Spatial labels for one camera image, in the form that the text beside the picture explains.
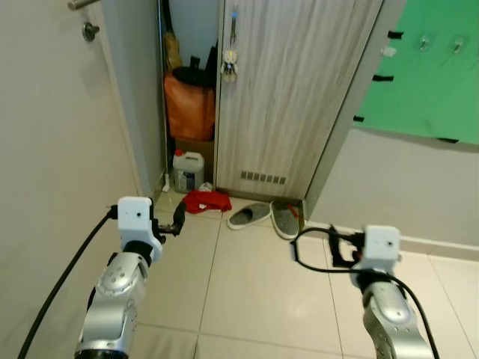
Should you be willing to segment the white entrance door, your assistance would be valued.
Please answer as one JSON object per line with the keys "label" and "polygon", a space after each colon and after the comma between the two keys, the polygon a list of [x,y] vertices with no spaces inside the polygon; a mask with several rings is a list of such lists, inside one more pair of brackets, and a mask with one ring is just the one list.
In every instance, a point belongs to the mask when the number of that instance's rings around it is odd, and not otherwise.
{"label": "white entrance door", "polygon": [[158,0],[68,2],[0,0],[0,359],[17,359],[55,287],[28,359],[74,358],[122,247],[105,215],[162,170]]}

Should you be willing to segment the green wall board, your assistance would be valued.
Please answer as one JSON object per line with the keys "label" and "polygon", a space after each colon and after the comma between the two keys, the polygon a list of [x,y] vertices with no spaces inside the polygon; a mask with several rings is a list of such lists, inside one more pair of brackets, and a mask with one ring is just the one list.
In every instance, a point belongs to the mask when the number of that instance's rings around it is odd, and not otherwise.
{"label": "green wall board", "polygon": [[[478,144],[479,0],[406,0],[391,31],[404,33],[384,46],[397,54],[381,55],[374,75],[394,81],[370,83],[356,113],[365,122],[355,126]],[[422,35],[430,37],[425,52],[418,51]],[[455,55],[460,37],[464,49]]]}

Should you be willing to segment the white jug with red cap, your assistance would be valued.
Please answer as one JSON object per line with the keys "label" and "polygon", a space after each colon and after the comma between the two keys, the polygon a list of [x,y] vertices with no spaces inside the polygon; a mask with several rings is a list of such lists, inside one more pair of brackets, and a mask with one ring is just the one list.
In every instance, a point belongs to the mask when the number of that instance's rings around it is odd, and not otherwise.
{"label": "white jug with red cap", "polygon": [[181,194],[200,189],[205,183],[203,156],[200,153],[175,150],[171,178],[172,188]]}

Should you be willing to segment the yellow broom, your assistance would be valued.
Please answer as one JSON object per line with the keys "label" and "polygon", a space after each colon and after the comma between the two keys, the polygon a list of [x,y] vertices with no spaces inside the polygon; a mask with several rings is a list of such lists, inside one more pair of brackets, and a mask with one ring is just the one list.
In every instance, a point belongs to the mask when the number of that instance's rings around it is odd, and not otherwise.
{"label": "yellow broom", "polygon": [[163,46],[165,54],[165,71],[170,73],[183,65],[180,55],[180,43],[171,31],[165,31],[163,34]]}

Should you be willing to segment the light grey slipper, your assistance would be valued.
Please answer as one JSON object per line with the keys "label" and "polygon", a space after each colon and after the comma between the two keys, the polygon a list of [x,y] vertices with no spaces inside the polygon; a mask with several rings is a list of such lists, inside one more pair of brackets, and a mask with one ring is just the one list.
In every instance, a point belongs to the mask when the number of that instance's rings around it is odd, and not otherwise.
{"label": "light grey slipper", "polygon": [[253,202],[233,211],[226,219],[226,225],[231,230],[241,230],[263,222],[272,215],[272,208],[267,203]]}

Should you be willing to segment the wood grain cabinet door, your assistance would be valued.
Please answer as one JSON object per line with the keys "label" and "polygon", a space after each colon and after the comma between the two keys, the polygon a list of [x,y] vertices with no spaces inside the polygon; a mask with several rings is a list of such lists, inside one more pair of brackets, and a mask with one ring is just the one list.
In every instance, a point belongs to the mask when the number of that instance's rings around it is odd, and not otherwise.
{"label": "wood grain cabinet door", "polygon": [[307,194],[382,3],[222,0],[220,50],[236,50],[237,79],[219,73],[216,187]]}

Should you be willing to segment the grey door lock knob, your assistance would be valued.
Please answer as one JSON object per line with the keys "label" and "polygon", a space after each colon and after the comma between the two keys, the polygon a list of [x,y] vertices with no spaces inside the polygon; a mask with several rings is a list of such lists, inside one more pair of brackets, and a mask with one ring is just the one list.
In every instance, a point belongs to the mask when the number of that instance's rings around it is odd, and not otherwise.
{"label": "grey door lock knob", "polygon": [[83,39],[85,39],[86,42],[91,43],[96,39],[97,34],[99,34],[99,31],[99,26],[93,24],[92,22],[85,22],[82,25],[81,33]]}

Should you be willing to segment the orange plastic bag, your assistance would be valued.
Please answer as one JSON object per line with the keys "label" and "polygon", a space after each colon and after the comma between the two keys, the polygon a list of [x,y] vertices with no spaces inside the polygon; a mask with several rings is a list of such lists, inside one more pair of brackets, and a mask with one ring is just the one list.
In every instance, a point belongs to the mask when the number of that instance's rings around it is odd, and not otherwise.
{"label": "orange plastic bag", "polygon": [[174,139],[212,141],[216,124],[216,90],[164,78],[165,113]]}

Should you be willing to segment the red cloth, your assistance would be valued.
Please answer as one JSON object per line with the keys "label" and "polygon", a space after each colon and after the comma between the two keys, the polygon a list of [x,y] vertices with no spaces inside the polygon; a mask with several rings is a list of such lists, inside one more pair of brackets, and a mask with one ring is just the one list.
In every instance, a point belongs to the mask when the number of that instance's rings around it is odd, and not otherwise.
{"label": "red cloth", "polygon": [[205,211],[227,212],[232,209],[229,195],[218,191],[190,191],[182,201],[186,204],[186,212],[202,213]]}

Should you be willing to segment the teddy bear keychain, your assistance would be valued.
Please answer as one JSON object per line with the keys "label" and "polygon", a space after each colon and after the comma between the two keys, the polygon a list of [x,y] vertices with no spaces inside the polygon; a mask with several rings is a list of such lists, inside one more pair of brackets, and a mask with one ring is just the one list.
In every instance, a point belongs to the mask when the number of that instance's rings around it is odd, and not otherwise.
{"label": "teddy bear keychain", "polygon": [[223,82],[235,82],[237,79],[237,52],[229,49],[222,53],[220,75]]}

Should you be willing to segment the black bag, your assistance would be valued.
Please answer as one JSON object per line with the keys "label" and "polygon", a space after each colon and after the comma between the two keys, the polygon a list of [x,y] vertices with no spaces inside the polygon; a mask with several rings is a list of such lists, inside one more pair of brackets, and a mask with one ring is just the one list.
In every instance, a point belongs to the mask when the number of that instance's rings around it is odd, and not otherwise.
{"label": "black bag", "polygon": [[172,69],[171,74],[185,85],[215,88],[216,72],[218,72],[218,48],[216,46],[211,47],[203,69],[198,67],[200,60],[198,57],[191,57],[188,67]]}

